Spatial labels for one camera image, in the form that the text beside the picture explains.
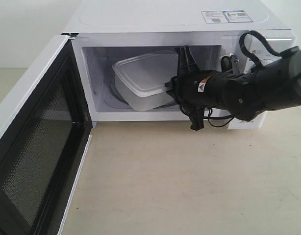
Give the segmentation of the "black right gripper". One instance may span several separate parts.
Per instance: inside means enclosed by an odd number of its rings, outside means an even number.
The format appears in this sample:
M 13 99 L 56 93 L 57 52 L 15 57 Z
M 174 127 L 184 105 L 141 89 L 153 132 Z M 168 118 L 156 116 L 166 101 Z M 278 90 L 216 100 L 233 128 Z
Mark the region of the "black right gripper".
M 189 117 L 191 129 L 204 128 L 207 108 L 228 111 L 231 117 L 252 120 L 258 116 L 258 97 L 250 74 L 215 70 L 197 71 L 189 46 L 175 48 L 178 54 L 177 76 L 165 84 L 167 94 Z

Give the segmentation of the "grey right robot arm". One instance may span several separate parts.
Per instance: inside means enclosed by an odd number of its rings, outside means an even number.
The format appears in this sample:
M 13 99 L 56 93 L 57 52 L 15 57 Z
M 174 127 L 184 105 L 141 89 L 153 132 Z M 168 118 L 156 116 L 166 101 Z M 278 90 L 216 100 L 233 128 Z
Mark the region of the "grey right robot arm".
M 167 94 L 191 122 L 191 129 L 204 128 L 204 121 L 235 118 L 252 121 L 265 111 L 301 106 L 301 50 L 291 48 L 283 57 L 248 73 L 238 69 L 237 56 L 221 58 L 221 70 L 201 70 L 188 46 L 177 47 L 176 76 L 165 83 Z

